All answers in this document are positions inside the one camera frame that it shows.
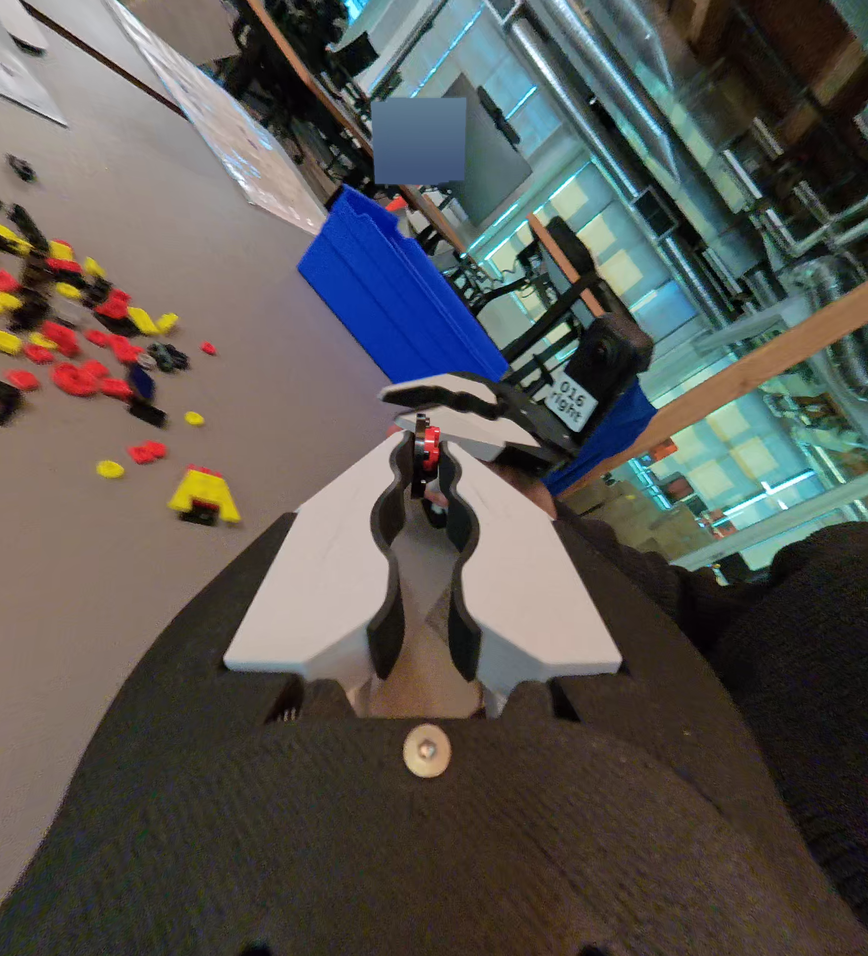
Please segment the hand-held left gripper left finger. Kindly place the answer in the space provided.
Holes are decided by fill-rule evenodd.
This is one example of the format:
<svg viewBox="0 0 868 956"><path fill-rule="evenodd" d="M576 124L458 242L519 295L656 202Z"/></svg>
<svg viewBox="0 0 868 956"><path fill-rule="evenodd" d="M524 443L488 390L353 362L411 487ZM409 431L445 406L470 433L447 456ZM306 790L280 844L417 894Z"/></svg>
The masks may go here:
<svg viewBox="0 0 868 956"><path fill-rule="evenodd" d="M355 711L402 650L392 543L405 524L412 433L397 430L288 516L287 532L224 654L232 672L331 680Z"/></svg>

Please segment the wooden desk with black legs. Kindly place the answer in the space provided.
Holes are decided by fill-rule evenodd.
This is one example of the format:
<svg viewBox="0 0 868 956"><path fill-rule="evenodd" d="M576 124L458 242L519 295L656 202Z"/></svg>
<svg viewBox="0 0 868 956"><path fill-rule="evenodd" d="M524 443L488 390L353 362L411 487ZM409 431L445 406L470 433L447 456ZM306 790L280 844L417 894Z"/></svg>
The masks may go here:
<svg viewBox="0 0 868 956"><path fill-rule="evenodd" d="M539 339L533 357L551 363L577 347L586 333L636 342L635 323L579 236L559 218L544 225L532 214L527 222L539 249L539 273L552 294L533 328Z"/></svg>

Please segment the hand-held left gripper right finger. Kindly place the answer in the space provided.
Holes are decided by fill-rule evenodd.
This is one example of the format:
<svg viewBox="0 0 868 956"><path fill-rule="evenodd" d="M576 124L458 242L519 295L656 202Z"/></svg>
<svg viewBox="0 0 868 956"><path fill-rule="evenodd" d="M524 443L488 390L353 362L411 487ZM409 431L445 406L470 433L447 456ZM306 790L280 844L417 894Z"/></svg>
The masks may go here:
<svg viewBox="0 0 868 956"><path fill-rule="evenodd" d="M448 646L487 715L523 683L619 673L622 655L547 514L453 441L441 446L440 490L458 553Z"/></svg>

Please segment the pile of loose lego pieces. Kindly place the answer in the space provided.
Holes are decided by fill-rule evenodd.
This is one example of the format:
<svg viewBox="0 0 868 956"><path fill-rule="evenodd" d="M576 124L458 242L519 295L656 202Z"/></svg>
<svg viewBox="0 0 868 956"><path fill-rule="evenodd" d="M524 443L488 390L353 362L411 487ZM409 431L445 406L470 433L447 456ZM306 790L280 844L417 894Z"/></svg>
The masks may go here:
<svg viewBox="0 0 868 956"><path fill-rule="evenodd" d="M0 358L14 362L0 380L21 390L22 403L47 385L74 400L113 400L165 429L161 379L191 368L176 342L179 325L177 313L143 308L95 258L46 235L25 206L0 197ZM59 390L50 375L66 362L93 373L99 393L80 399Z"/></svg>

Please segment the glossy printed sheet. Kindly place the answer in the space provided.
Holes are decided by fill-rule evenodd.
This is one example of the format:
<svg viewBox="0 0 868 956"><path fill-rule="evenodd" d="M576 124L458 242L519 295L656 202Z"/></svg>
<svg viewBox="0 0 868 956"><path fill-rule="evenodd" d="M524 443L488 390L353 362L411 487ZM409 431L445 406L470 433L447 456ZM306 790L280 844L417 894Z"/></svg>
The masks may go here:
<svg viewBox="0 0 868 956"><path fill-rule="evenodd" d="M315 236L327 214L284 150L212 78L117 1L106 5L249 204Z"/></svg>

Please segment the yellow black lego wedge part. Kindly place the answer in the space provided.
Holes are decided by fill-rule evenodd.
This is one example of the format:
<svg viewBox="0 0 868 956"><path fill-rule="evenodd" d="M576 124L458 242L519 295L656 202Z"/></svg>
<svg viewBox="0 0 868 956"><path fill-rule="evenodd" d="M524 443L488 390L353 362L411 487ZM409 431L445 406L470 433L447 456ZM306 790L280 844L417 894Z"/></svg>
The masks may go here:
<svg viewBox="0 0 868 956"><path fill-rule="evenodd" d="M237 526L242 521L225 478L219 472L194 465L185 469L167 508L180 521L201 527L215 527L218 523Z"/></svg>

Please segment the person's right hand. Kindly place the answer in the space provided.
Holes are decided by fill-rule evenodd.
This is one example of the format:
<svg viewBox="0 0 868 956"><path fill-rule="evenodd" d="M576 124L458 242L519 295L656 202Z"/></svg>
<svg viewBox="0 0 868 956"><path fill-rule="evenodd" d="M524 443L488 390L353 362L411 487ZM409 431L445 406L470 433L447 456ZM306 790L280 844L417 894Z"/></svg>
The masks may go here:
<svg viewBox="0 0 868 956"><path fill-rule="evenodd" d="M557 519L555 500L543 481L516 467L501 465L497 462L488 463L488 469L517 489L533 505L540 508L550 520Z"/></svg>

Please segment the blue plastic bin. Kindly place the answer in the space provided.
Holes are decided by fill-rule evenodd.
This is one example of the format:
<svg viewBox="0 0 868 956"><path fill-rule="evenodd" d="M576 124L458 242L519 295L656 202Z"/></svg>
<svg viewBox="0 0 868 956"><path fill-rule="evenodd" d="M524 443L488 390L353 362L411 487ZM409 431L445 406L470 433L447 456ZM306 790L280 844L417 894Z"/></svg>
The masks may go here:
<svg viewBox="0 0 868 956"><path fill-rule="evenodd" d="M460 372L498 381L508 370L394 214L346 185L298 271L393 383Z"/></svg>

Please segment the yellow black lego assembly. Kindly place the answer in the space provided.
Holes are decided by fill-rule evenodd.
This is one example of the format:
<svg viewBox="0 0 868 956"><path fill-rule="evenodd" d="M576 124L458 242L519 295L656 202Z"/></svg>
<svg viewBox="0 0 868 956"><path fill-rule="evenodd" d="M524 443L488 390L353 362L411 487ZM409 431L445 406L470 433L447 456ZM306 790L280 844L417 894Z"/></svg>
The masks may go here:
<svg viewBox="0 0 868 956"><path fill-rule="evenodd" d="M424 412L416 413L411 497L421 499L425 496L429 484L439 479L440 470L440 427L432 424L430 416Z"/></svg>

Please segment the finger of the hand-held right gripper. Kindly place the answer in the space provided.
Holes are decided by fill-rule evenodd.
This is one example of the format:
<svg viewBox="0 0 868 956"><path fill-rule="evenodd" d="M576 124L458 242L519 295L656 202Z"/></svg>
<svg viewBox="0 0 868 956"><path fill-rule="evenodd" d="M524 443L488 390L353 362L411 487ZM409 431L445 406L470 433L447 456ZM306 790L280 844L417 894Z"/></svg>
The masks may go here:
<svg viewBox="0 0 868 956"><path fill-rule="evenodd" d="M475 412L451 407L405 410L393 417L393 424L409 431L416 428L417 416L440 428L441 441L453 442L485 463L544 464L547 449L523 424L508 417L489 419Z"/></svg>
<svg viewBox="0 0 868 956"><path fill-rule="evenodd" d="M386 386L378 393L382 402L423 410L444 407L495 421L503 413L497 383L474 373L425 376Z"/></svg>

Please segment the dark monitor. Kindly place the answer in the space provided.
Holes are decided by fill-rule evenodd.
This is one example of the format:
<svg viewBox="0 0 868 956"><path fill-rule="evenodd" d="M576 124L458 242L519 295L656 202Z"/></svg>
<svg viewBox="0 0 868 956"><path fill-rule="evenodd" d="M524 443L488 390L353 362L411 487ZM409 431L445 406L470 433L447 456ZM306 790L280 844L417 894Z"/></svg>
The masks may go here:
<svg viewBox="0 0 868 956"><path fill-rule="evenodd" d="M483 86L460 73L444 95L464 99L464 176L448 191L474 225L482 225L532 174L521 137Z"/></svg>

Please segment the wooden desk edge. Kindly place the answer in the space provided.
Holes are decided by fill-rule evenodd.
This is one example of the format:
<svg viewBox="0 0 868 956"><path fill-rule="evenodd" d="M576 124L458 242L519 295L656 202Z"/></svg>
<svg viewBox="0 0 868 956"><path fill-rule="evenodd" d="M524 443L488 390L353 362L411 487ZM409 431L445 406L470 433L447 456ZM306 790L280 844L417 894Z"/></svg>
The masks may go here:
<svg viewBox="0 0 868 956"><path fill-rule="evenodd" d="M669 402L629 448L604 460L560 493L566 498L661 445L683 429L834 345L868 324L868 280L782 335Z"/></svg>

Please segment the person's right forearm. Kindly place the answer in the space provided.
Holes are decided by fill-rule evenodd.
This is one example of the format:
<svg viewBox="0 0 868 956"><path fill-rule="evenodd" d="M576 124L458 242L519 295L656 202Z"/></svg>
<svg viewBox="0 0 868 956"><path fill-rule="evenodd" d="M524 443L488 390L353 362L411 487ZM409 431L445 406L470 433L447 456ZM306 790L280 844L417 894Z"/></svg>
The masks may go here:
<svg viewBox="0 0 868 956"><path fill-rule="evenodd" d="M708 568L689 571L657 552L640 552L622 544L614 529L584 519L566 505L554 503L557 519L578 532L595 552L617 568L679 628L691 644L708 655L717 637L718 615L726 606L723 587Z"/></svg>

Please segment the black knit sweater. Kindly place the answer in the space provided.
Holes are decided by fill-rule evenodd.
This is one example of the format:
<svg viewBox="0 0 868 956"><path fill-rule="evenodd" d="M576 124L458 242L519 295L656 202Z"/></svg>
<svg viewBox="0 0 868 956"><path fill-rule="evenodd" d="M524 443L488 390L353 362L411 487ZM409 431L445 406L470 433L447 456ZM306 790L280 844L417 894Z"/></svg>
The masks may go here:
<svg viewBox="0 0 868 956"><path fill-rule="evenodd" d="M679 625L741 711L813 858L868 929L868 523L786 546L751 584L674 574Z"/></svg>

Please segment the blue object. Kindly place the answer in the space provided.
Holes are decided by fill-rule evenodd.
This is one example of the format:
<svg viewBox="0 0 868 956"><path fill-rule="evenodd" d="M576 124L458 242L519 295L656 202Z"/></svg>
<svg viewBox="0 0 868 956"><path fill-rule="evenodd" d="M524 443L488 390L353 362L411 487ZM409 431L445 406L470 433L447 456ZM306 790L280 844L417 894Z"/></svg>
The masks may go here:
<svg viewBox="0 0 868 956"><path fill-rule="evenodd" d="M545 485L553 497L586 477L602 462L629 448L655 418L657 410L639 382L617 401L568 466L550 473Z"/></svg>

